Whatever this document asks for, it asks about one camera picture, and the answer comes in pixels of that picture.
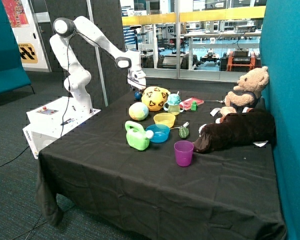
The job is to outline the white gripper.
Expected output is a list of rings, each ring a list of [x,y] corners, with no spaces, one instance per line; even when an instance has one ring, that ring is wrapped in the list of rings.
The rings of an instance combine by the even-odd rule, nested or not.
[[[143,90],[145,90],[147,87],[146,74],[143,70],[128,70],[127,82],[134,88],[134,93],[137,93],[137,91],[139,90],[139,93],[141,95],[143,94]]]

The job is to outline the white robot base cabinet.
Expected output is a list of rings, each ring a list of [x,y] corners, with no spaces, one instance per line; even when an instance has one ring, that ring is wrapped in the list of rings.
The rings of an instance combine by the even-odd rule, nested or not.
[[[82,112],[72,97],[62,96],[26,113],[29,125],[23,133],[31,149],[33,157],[38,158],[39,152],[99,113],[100,109]]]

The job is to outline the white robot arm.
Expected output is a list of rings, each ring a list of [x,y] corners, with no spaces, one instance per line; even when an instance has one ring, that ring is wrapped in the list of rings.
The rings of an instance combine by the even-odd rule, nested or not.
[[[84,16],[79,16],[75,20],[59,17],[54,21],[53,28],[56,34],[50,38],[50,46],[60,66],[69,73],[64,80],[64,87],[73,96],[76,111],[84,114],[93,112],[91,96],[86,91],[91,74],[80,64],[70,46],[70,39],[76,34],[82,36],[92,46],[108,52],[114,58],[117,68],[128,69],[127,82],[131,86],[141,91],[146,88],[146,74],[142,70],[141,53],[138,50],[118,49]]]

